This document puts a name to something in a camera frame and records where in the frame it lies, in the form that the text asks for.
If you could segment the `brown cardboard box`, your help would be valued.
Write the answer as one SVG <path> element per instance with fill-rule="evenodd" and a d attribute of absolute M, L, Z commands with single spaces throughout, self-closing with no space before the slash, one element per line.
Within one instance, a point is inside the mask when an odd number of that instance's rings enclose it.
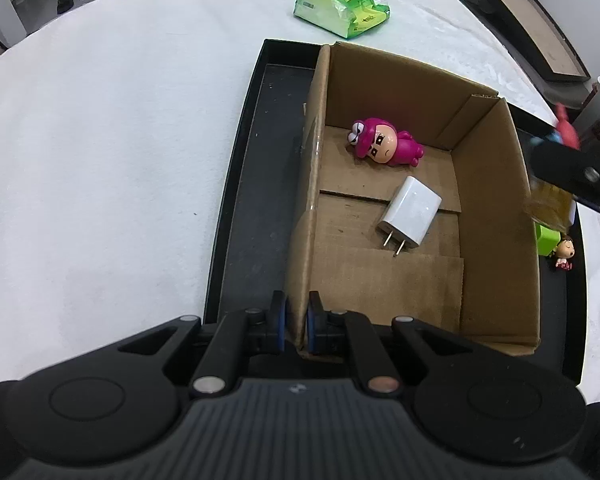
<path fill-rule="evenodd" d="M 376 324 L 412 316 L 511 356 L 540 342 L 530 182 L 495 90 L 403 56 L 337 42 L 312 78 L 286 293 Z"/>

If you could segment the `green toy cabinet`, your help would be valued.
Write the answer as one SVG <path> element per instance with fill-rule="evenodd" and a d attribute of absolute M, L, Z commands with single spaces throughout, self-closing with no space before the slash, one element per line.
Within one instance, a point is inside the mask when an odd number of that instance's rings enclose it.
<path fill-rule="evenodd" d="M 541 223 L 535 223 L 534 227 L 538 255 L 547 257 L 554 252 L 554 249 L 560 243 L 562 233 L 543 226 Z"/>

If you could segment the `red small figurine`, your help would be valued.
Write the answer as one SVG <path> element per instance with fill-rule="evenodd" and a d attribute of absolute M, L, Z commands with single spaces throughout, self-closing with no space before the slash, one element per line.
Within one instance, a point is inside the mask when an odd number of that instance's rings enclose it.
<path fill-rule="evenodd" d="M 554 142 L 573 148 L 574 150 L 580 150 L 580 140 L 575 128 L 570 124 L 567 110 L 564 104 L 557 103 L 555 105 L 555 115 L 557 118 L 554 132 L 550 138 Z"/>

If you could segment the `black framed board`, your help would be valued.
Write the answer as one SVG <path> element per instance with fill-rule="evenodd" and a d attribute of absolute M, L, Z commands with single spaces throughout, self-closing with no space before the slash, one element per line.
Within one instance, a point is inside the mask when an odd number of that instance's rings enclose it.
<path fill-rule="evenodd" d="M 585 82 L 590 74 L 568 38 L 539 0 L 484 0 L 511 42 L 551 82 Z"/>

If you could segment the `black shallow tray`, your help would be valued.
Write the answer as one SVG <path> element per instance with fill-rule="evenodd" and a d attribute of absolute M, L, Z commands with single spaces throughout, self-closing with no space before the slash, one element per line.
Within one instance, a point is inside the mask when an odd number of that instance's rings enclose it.
<path fill-rule="evenodd" d="M 322 47 L 271 39 L 262 46 L 230 158 L 204 312 L 207 321 L 230 311 L 263 307 L 274 290 L 287 295 L 306 103 Z M 550 128 L 506 103 L 528 171 L 532 138 Z M 578 380 L 584 353 L 584 271 L 552 270 L 538 258 L 540 342 L 528 357 Z M 288 298 L 287 323 L 289 312 Z"/>

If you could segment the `green tissue pack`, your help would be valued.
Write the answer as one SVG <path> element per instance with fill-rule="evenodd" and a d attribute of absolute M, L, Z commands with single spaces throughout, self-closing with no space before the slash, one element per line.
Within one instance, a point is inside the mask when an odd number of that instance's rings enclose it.
<path fill-rule="evenodd" d="M 390 6 L 380 0 L 296 0 L 294 16 L 352 39 L 384 24 L 390 18 Z"/>

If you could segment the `pink hooded doll figurine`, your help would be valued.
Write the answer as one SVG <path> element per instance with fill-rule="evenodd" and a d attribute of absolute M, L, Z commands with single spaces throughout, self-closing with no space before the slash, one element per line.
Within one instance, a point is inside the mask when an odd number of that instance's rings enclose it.
<path fill-rule="evenodd" d="M 376 164 L 417 167 L 425 151 L 406 130 L 398 131 L 390 122 L 366 118 L 355 122 L 348 133 L 348 142 L 359 159 Z"/>

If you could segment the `brown-haired girl figurine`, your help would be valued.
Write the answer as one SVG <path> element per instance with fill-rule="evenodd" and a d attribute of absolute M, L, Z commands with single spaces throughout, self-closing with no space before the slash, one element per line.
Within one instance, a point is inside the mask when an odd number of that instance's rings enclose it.
<path fill-rule="evenodd" d="M 573 240 L 565 235 L 553 250 L 555 266 L 557 269 L 569 271 L 572 268 L 570 259 L 574 256 Z"/>

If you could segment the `white usb charger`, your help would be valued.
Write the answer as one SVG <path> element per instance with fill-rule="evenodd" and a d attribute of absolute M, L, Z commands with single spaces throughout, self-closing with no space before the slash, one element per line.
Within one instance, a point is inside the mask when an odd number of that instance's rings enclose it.
<path fill-rule="evenodd" d="M 441 203 L 442 198 L 431 188 L 414 177 L 407 177 L 377 223 L 378 229 L 386 233 L 382 246 L 386 247 L 392 240 L 396 242 L 395 257 L 404 247 L 418 247 Z"/>

